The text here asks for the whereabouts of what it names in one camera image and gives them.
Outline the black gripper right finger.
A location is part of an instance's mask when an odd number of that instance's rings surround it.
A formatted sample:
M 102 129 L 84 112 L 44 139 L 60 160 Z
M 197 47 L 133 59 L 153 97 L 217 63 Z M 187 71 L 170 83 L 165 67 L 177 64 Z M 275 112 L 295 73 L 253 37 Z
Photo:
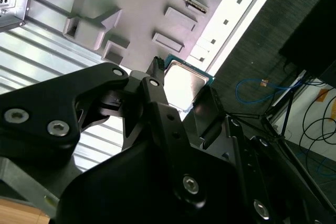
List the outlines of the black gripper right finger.
M 206 87 L 193 104 L 202 149 L 223 158 L 220 170 L 230 223 L 335 223 L 335 208 L 284 138 L 247 138 L 240 122 Z

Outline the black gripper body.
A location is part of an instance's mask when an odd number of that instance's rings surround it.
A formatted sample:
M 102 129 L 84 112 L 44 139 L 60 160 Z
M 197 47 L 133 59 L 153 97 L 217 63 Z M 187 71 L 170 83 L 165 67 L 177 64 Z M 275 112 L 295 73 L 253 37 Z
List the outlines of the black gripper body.
M 201 209 L 183 204 L 173 193 L 161 152 L 144 142 L 74 179 L 62 194 L 57 223 L 261 223 L 245 204 L 230 163 L 192 149 L 205 193 Z

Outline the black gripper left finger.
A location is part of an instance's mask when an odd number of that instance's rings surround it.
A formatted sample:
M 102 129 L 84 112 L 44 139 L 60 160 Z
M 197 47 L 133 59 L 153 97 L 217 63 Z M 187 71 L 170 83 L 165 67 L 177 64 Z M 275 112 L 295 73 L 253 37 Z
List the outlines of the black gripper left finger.
M 165 152 L 187 148 L 177 109 L 163 89 L 164 62 L 155 57 L 142 77 L 101 63 L 1 95 L 1 155 L 69 159 L 80 134 L 110 116 L 124 119 L 126 138 L 143 129 Z

